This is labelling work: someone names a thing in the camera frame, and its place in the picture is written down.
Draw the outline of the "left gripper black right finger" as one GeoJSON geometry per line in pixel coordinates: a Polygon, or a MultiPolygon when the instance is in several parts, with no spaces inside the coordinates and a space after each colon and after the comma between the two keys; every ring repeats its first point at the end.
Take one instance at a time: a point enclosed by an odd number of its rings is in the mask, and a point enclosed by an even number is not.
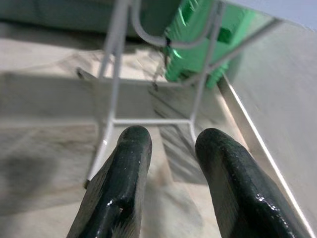
{"type": "Polygon", "coordinates": [[[304,227],[277,184],[239,142],[216,128],[195,144],[223,238],[302,238],[304,227]]]}

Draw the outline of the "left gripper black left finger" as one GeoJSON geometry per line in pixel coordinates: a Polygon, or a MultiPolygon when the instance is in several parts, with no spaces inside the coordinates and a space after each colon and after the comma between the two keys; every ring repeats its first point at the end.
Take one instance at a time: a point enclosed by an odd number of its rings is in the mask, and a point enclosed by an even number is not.
{"type": "Polygon", "coordinates": [[[151,163],[146,128],[126,128],[104,165],[90,180],[69,238],[138,238],[151,163]]]}

